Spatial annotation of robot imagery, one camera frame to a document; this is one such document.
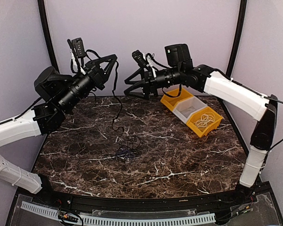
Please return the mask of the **far yellow plastic bin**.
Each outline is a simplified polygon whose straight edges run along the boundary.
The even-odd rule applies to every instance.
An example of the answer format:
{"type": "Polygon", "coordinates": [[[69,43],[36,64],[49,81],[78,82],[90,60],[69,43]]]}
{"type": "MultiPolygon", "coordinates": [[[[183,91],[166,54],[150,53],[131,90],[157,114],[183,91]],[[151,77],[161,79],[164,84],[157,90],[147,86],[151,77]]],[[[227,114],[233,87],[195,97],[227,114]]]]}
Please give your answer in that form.
{"type": "Polygon", "coordinates": [[[173,111],[178,103],[193,97],[193,94],[187,91],[186,89],[182,88],[181,94],[178,97],[175,97],[179,92],[179,88],[171,90],[167,92],[168,95],[174,96],[169,97],[167,95],[163,95],[160,102],[167,107],[170,111],[173,111]]]}

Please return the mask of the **left black frame post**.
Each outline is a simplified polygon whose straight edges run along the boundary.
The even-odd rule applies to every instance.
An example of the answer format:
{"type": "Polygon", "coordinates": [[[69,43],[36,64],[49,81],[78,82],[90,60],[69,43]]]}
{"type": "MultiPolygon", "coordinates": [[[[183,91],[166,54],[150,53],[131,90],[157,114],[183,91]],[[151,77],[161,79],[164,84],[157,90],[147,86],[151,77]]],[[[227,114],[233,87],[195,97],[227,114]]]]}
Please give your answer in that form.
{"type": "Polygon", "coordinates": [[[50,58],[50,63],[59,72],[59,66],[58,66],[57,58],[55,55],[55,51],[54,51],[54,47],[53,47],[53,43],[52,43],[52,39],[50,35],[50,28],[49,28],[49,23],[48,23],[46,8],[45,8],[45,1],[37,0],[37,3],[38,3],[39,15],[40,15],[40,20],[41,20],[41,25],[42,25],[43,36],[44,36],[47,52],[50,58]]]}

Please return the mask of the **near yellow plastic bin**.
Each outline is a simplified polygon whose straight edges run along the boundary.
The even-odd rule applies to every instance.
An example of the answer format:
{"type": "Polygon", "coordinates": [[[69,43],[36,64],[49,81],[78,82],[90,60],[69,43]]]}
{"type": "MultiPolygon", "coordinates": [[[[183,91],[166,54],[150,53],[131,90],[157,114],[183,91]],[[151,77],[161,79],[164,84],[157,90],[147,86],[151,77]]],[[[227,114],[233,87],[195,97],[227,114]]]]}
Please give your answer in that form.
{"type": "Polygon", "coordinates": [[[207,136],[209,132],[217,129],[223,116],[210,107],[206,107],[194,113],[187,121],[186,125],[198,136],[207,136]]]}

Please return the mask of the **black frame post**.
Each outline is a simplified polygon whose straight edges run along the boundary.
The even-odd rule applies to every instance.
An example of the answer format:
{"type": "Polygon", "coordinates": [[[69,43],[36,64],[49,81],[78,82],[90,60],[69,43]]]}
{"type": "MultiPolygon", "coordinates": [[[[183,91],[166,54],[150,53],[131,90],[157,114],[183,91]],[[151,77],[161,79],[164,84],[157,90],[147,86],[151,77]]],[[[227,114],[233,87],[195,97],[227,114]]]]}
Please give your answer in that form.
{"type": "Polygon", "coordinates": [[[227,65],[227,70],[226,70],[226,76],[228,78],[230,78],[232,75],[234,64],[235,64],[236,57],[238,54],[244,20],[245,20],[246,8],[247,8],[247,0],[241,0],[232,50],[231,50],[231,54],[230,54],[230,58],[229,58],[229,62],[227,65]]]}
{"type": "Polygon", "coordinates": [[[37,0],[37,3],[38,3],[39,15],[40,15],[40,20],[41,20],[41,25],[42,25],[43,36],[44,36],[47,52],[50,58],[50,63],[59,72],[59,66],[58,66],[57,58],[55,55],[55,51],[54,51],[54,47],[53,47],[53,43],[52,43],[52,39],[50,35],[50,28],[49,28],[49,23],[48,23],[46,8],[45,8],[45,1],[37,0]]]}

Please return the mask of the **yellow plastic bin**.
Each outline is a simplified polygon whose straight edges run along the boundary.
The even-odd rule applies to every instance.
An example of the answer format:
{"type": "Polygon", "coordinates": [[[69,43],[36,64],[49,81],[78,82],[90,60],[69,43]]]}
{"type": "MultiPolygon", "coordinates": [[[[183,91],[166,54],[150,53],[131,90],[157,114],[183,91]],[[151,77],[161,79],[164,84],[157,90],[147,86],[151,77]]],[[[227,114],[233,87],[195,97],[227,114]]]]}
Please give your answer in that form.
{"type": "Polygon", "coordinates": [[[194,113],[187,121],[186,125],[198,136],[207,136],[209,132],[217,129],[223,116],[210,107],[206,107],[194,113]]]}
{"type": "Polygon", "coordinates": [[[186,89],[182,88],[181,94],[178,97],[175,97],[179,92],[179,88],[171,90],[167,92],[168,95],[174,96],[169,97],[167,95],[163,95],[160,102],[167,107],[170,111],[173,111],[178,103],[193,97],[193,94],[187,91],[186,89]]]}

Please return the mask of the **white plastic bin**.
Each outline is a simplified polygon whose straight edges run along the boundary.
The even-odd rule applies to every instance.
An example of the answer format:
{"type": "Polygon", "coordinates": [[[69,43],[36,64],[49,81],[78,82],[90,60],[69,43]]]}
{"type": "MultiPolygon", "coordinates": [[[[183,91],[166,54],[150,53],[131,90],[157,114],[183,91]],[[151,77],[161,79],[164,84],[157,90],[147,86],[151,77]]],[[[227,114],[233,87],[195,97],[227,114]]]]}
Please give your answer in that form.
{"type": "Polygon", "coordinates": [[[207,106],[207,104],[202,102],[197,97],[190,97],[178,102],[172,112],[176,117],[186,124],[194,113],[197,113],[207,106]]]}

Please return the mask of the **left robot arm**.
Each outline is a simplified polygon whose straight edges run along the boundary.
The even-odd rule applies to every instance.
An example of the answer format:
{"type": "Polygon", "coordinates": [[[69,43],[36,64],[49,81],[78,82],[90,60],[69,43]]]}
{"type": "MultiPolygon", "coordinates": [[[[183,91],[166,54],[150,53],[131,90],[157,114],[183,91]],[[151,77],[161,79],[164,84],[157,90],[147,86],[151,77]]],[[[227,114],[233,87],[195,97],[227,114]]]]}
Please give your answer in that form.
{"type": "MultiPolygon", "coordinates": [[[[52,66],[35,80],[39,98],[18,116],[0,122],[0,148],[28,137],[37,137],[57,131],[67,114],[93,89],[103,90],[114,64],[115,54],[91,60],[75,76],[62,75],[52,66]]],[[[10,163],[0,155],[0,179],[38,194],[47,205],[57,202],[46,176],[28,172],[10,163]]]]}

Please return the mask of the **black front rail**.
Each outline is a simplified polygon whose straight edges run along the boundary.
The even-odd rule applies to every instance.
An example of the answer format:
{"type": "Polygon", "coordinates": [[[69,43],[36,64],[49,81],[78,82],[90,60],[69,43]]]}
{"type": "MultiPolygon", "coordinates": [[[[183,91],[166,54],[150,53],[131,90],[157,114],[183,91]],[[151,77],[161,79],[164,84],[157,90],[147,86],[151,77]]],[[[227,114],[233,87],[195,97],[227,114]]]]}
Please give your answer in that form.
{"type": "Polygon", "coordinates": [[[257,201],[253,191],[231,190],[216,194],[163,199],[101,198],[56,191],[39,192],[34,198],[41,202],[78,212],[93,210],[154,212],[174,210],[228,211],[231,207],[257,201]]]}

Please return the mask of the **right black frame post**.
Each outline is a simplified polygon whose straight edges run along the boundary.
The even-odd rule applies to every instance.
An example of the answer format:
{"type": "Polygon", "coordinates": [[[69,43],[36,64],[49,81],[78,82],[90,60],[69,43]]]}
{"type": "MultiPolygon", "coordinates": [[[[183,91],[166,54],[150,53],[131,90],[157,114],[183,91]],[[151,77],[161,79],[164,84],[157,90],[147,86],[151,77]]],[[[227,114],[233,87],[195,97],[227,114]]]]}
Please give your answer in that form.
{"type": "Polygon", "coordinates": [[[227,70],[226,70],[226,76],[228,78],[230,78],[232,75],[234,64],[235,64],[236,57],[238,54],[244,20],[245,20],[246,8],[247,8],[247,0],[241,0],[232,50],[231,50],[231,54],[230,54],[230,58],[229,58],[229,62],[227,65],[227,70]]]}

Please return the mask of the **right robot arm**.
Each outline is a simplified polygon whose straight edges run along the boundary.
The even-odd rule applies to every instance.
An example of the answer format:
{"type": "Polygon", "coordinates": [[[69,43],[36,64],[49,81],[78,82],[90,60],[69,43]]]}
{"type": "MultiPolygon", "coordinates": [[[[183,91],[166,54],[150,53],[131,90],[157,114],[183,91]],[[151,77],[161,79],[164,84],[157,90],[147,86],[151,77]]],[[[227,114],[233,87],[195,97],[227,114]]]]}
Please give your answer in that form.
{"type": "Polygon", "coordinates": [[[139,69],[125,79],[129,88],[124,94],[149,99],[151,94],[157,96],[158,89],[173,85],[186,86],[233,104],[255,119],[257,124],[251,135],[249,154],[239,180],[241,186],[231,195],[235,204],[242,204],[248,199],[248,188],[255,184],[272,149],[277,119],[277,97],[254,91],[227,78],[216,68],[207,65],[193,66],[187,44],[166,46],[165,53],[168,66],[156,70],[153,66],[156,61],[151,54],[134,51],[132,57],[139,69]]]}

